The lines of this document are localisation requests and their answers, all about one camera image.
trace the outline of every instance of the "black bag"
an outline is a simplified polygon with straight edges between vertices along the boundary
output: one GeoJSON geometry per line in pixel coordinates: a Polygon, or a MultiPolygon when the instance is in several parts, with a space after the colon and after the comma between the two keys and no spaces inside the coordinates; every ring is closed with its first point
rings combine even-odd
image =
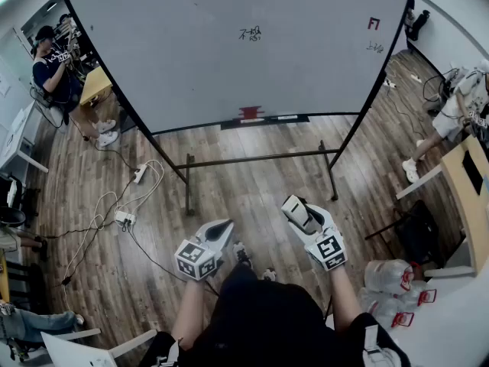
{"type": "Polygon", "coordinates": [[[421,265],[426,261],[434,261],[443,267],[445,260],[438,244],[438,226],[426,204],[417,200],[406,213],[397,211],[402,216],[394,230],[410,261],[421,265]]]}

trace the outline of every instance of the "white cable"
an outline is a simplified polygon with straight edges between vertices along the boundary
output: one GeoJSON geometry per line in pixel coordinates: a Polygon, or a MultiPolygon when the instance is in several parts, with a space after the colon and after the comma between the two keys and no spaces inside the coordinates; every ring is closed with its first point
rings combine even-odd
{"type": "MultiPolygon", "coordinates": [[[[75,260],[76,256],[77,256],[77,255],[78,255],[78,253],[80,252],[80,250],[81,250],[81,248],[82,248],[83,244],[85,243],[86,236],[88,235],[88,233],[89,233],[89,232],[90,232],[90,230],[92,229],[92,228],[91,228],[91,227],[92,227],[92,223],[95,223],[95,226],[96,226],[96,228],[97,228],[97,229],[99,229],[99,230],[103,230],[103,229],[104,229],[104,225],[103,225],[103,216],[102,216],[100,213],[97,213],[97,209],[99,208],[100,200],[101,200],[102,198],[104,198],[104,197],[105,197],[105,196],[107,196],[108,194],[113,194],[113,195],[115,196],[115,202],[114,202],[114,203],[116,204],[116,206],[115,206],[115,209],[114,209],[114,217],[115,217],[115,216],[117,216],[117,212],[118,212],[118,211],[119,211],[119,210],[120,210],[122,207],[125,207],[125,208],[127,208],[127,209],[129,210],[129,208],[127,207],[127,205],[128,205],[129,203],[133,203],[134,201],[137,201],[137,200],[143,199],[143,200],[142,200],[142,201],[141,201],[141,202],[140,202],[140,203],[139,203],[139,204],[138,204],[138,205],[137,205],[137,206],[136,206],[136,207],[135,207],[135,208],[134,208],[134,209],[131,211],[131,215],[134,215],[134,213],[135,213],[135,212],[138,210],[138,208],[139,208],[141,205],[143,205],[143,203],[144,203],[144,202],[145,202],[145,201],[148,199],[148,197],[149,197],[149,196],[150,196],[150,195],[151,195],[151,194],[152,194],[152,193],[153,193],[153,192],[154,192],[154,191],[155,191],[155,190],[158,188],[158,186],[160,185],[161,181],[163,180],[163,176],[164,176],[164,174],[165,174],[165,170],[163,169],[163,165],[162,165],[162,164],[161,164],[159,161],[156,161],[156,160],[154,160],[154,159],[150,159],[150,160],[149,160],[149,161],[147,161],[145,164],[146,164],[147,166],[149,166],[149,167],[150,167],[150,168],[151,168],[151,169],[152,169],[152,170],[153,170],[153,171],[156,173],[156,175],[157,175],[157,181],[156,181],[156,183],[155,183],[155,184],[154,184],[154,185],[153,185],[153,186],[152,186],[152,187],[149,189],[149,191],[148,191],[146,194],[144,194],[144,195],[142,195],[142,196],[140,196],[140,197],[138,197],[138,198],[135,198],[135,199],[133,199],[133,200],[129,200],[127,203],[124,203],[124,204],[122,204],[122,205],[118,205],[118,201],[119,201],[119,199],[120,199],[121,197],[117,197],[117,194],[116,194],[115,192],[110,191],[110,192],[104,193],[102,196],[100,196],[99,200],[97,201],[97,205],[96,205],[96,207],[95,207],[95,211],[94,211],[94,213],[93,213],[92,220],[90,221],[89,227],[88,227],[88,229],[86,230],[85,235],[83,236],[82,243],[80,243],[80,245],[79,245],[79,247],[78,247],[78,250],[76,250],[75,255],[73,256],[73,258],[71,258],[70,263],[69,263],[69,264],[68,264],[68,266],[66,267],[66,272],[65,272],[65,274],[64,274],[64,276],[63,276],[63,279],[65,279],[65,278],[66,278],[66,276],[68,275],[68,271],[69,271],[69,269],[70,269],[71,264],[73,263],[73,261],[75,260]],[[157,172],[157,171],[154,169],[154,167],[150,165],[150,162],[155,162],[155,163],[158,163],[158,164],[159,164],[159,166],[161,167],[161,176],[160,176],[160,174],[159,174],[159,173],[158,173],[158,172],[157,172]],[[98,225],[97,225],[97,222],[96,222],[96,219],[97,219],[99,216],[102,218],[102,224],[101,224],[101,226],[98,226],[98,225]]],[[[68,310],[69,310],[69,309],[70,309],[70,305],[68,304],[68,297],[67,297],[67,295],[66,295],[66,285],[64,285],[64,286],[63,286],[63,291],[64,291],[64,300],[65,300],[65,302],[66,302],[66,306],[68,307],[68,310]]]]}

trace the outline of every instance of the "black cap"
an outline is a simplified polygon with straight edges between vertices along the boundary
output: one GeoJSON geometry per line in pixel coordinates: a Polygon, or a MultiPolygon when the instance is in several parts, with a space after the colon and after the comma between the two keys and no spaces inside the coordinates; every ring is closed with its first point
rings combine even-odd
{"type": "Polygon", "coordinates": [[[54,38],[54,30],[51,26],[43,26],[37,32],[36,41],[41,41],[46,38],[54,38]]]}

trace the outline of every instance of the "extension cord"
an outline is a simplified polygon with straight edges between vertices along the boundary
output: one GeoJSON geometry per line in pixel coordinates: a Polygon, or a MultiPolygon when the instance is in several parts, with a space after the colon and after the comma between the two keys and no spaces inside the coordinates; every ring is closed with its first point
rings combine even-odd
{"type": "Polygon", "coordinates": [[[124,226],[125,223],[129,222],[130,224],[136,223],[136,216],[131,215],[130,213],[117,211],[115,214],[115,221],[120,225],[124,226]]]}
{"type": "Polygon", "coordinates": [[[135,184],[139,184],[139,181],[143,177],[143,174],[146,171],[146,169],[147,169],[147,164],[145,164],[145,163],[144,164],[140,164],[138,166],[138,169],[134,172],[134,175],[136,176],[134,178],[134,183],[135,184]]]}
{"type": "Polygon", "coordinates": [[[417,81],[418,83],[422,83],[421,79],[418,76],[413,75],[412,73],[411,73],[411,79],[417,81]]]}

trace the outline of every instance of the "wooden table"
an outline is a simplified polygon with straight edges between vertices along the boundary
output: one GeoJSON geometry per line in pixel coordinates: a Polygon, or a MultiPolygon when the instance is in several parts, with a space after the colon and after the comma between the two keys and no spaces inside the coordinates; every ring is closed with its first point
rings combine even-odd
{"type": "Polygon", "coordinates": [[[0,294],[5,302],[10,302],[10,289],[8,288],[8,272],[7,272],[7,260],[5,259],[5,253],[0,250],[2,260],[0,263],[3,265],[3,272],[0,273],[0,294]]]}
{"type": "Polygon", "coordinates": [[[111,81],[105,75],[102,67],[95,68],[92,72],[86,75],[85,86],[83,87],[80,104],[85,105],[94,99],[97,95],[112,87],[111,81]]]}
{"type": "Polygon", "coordinates": [[[478,140],[472,136],[457,145],[433,170],[416,183],[396,195],[397,199],[425,184],[435,175],[443,173],[447,180],[468,239],[471,267],[443,268],[426,271],[427,276],[449,276],[457,274],[478,274],[489,257],[489,220],[486,207],[489,204],[489,162],[478,140]],[[465,152],[468,151],[479,173],[485,179],[481,194],[477,194],[474,185],[462,165],[465,152]]]}

